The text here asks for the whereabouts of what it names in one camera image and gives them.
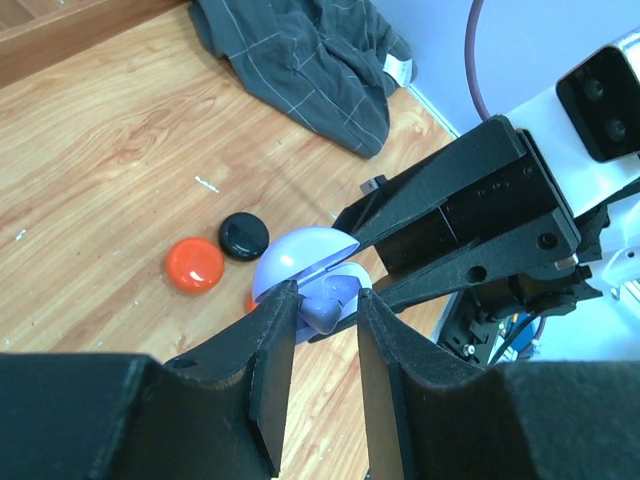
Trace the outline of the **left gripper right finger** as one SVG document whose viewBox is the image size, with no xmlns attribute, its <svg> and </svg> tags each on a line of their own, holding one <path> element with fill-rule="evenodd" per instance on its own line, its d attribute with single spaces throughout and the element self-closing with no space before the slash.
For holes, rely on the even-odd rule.
<svg viewBox="0 0 640 480">
<path fill-rule="evenodd" d="M 635 361 L 481 369 L 360 292 L 357 337 L 374 479 L 635 479 Z"/>
</svg>

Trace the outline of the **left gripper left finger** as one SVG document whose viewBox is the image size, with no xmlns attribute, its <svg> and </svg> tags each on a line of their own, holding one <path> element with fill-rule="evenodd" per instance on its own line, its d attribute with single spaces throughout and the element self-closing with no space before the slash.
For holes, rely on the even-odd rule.
<svg viewBox="0 0 640 480">
<path fill-rule="evenodd" d="M 297 286 L 160 363 L 143 354 L 3 354 L 5 479 L 278 476 Z"/>
</svg>

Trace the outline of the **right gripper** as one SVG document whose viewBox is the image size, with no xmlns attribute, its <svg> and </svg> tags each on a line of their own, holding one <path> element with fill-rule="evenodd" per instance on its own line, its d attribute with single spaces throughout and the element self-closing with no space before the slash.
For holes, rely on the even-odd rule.
<svg viewBox="0 0 640 480">
<path fill-rule="evenodd" d="M 374 247 L 394 313 L 551 264 L 578 230 L 541 157 L 502 116 L 383 182 L 332 226 Z"/>
</svg>

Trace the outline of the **lilac earbud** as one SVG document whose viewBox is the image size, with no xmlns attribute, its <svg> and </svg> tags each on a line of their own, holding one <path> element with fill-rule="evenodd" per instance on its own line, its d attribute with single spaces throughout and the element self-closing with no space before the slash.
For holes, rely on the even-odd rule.
<svg viewBox="0 0 640 480">
<path fill-rule="evenodd" d="M 332 298 L 304 297 L 299 312 L 307 325 L 320 334 L 329 334 L 341 318 L 342 304 Z"/>
</svg>

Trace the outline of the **orange earbud case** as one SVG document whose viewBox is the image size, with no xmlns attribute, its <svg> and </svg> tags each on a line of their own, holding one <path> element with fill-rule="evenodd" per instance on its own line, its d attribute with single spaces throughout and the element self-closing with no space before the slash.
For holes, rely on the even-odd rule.
<svg viewBox="0 0 640 480">
<path fill-rule="evenodd" d="M 202 237 L 187 237 L 176 242 L 169 249 L 164 266 L 169 281 L 189 294 L 211 290 L 225 270 L 221 249 Z"/>
</svg>

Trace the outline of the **lilac earbud case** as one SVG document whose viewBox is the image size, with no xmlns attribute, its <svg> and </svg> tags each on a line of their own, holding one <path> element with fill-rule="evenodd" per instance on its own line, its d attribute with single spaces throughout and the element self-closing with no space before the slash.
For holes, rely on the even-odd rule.
<svg viewBox="0 0 640 480">
<path fill-rule="evenodd" d="M 366 269 L 349 260 L 359 246 L 354 237 L 331 227 L 311 226 L 287 233 L 260 258 L 252 283 L 252 300 L 258 304 L 281 282 L 294 281 L 299 295 L 296 342 L 328 335 L 318 333 L 303 321 L 299 307 L 304 297 L 332 298 L 342 304 L 341 318 L 331 333 L 336 332 L 357 311 L 359 292 L 372 287 Z"/>
</svg>

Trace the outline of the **black earbud case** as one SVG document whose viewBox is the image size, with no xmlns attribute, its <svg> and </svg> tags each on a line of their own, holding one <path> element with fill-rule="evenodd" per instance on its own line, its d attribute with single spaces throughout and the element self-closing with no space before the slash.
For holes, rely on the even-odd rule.
<svg viewBox="0 0 640 480">
<path fill-rule="evenodd" d="M 270 235 L 259 217 L 248 212 L 236 212 L 221 223 L 218 242 L 221 250 L 230 258 L 253 261 L 267 250 Z"/>
</svg>

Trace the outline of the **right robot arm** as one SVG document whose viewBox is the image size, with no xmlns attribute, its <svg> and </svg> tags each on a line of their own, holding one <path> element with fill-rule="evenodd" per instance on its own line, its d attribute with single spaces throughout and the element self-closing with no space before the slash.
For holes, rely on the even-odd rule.
<svg viewBox="0 0 640 480">
<path fill-rule="evenodd" d="M 498 115 L 379 177 L 334 227 L 375 248 L 386 275 L 374 290 L 392 311 L 452 295 L 436 340 L 486 364 L 502 319 L 563 316 L 602 295 L 591 281 L 604 238 L 638 197 L 631 182 L 574 214 L 532 135 Z"/>
</svg>

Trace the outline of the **grey checked cloth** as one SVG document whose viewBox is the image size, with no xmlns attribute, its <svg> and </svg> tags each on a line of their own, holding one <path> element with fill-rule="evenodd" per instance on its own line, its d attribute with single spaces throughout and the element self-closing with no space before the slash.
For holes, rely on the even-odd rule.
<svg viewBox="0 0 640 480">
<path fill-rule="evenodd" d="M 363 158 L 382 150 L 388 99 L 417 65 L 371 2 L 194 1 L 188 12 L 251 95 Z"/>
</svg>

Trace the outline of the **wooden compartment tray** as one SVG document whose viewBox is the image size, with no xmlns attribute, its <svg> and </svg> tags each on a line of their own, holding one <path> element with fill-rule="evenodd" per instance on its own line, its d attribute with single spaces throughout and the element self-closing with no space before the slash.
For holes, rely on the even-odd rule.
<svg viewBox="0 0 640 480">
<path fill-rule="evenodd" d="M 7 87 L 170 11 L 179 1 L 3 1 L 1 86 Z"/>
</svg>

